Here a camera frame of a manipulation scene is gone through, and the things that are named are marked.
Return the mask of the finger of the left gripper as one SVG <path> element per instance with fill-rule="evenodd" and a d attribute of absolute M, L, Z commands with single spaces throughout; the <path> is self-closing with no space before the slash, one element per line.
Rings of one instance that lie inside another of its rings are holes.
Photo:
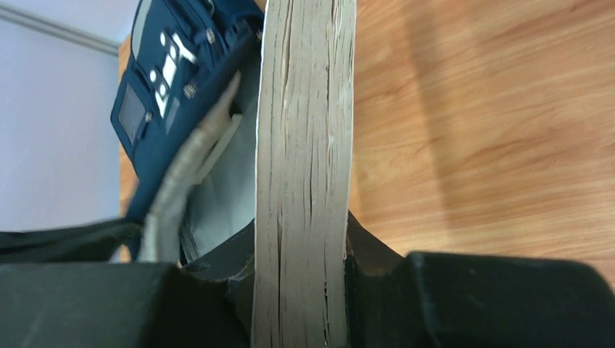
<path fill-rule="evenodd" d="M 142 225 L 125 218 L 40 231 L 2 231 L 1 263 L 106 262 L 141 235 Z"/>

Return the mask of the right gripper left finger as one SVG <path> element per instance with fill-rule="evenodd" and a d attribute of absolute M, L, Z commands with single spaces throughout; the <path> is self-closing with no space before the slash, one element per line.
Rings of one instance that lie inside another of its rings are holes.
<path fill-rule="evenodd" d="M 248 347 L 254 229 L 172 262 L 1 263 L 3 347 Z"/>

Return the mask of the orange Treehouse book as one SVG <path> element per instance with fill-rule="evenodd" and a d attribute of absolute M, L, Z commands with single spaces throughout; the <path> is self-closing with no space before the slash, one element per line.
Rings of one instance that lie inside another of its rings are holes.
<path fill-rule="evenodd" d="M 346 347 L 355 1 L 269 1 L 255 159 L 253 347 Z"/>

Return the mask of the navy blue student backpack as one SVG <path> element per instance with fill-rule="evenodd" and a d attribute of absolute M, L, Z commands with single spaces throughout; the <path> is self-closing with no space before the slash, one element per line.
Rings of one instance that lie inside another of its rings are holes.
<path fill-rule="evenodd" d="M 253 1 L 141 1 L 110 115 L 139 184 L 126 212 L 141 222 L 165 171 L 257 48 Z"/>

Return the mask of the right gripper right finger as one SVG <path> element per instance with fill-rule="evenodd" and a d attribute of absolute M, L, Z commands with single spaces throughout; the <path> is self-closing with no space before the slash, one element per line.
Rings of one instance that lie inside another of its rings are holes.
<path fill-rule="evenodd" d="M 614 345 L 614 293 L 581 262 L 402 256 L 349 216 L 346 282 L 352 347 Z"/>

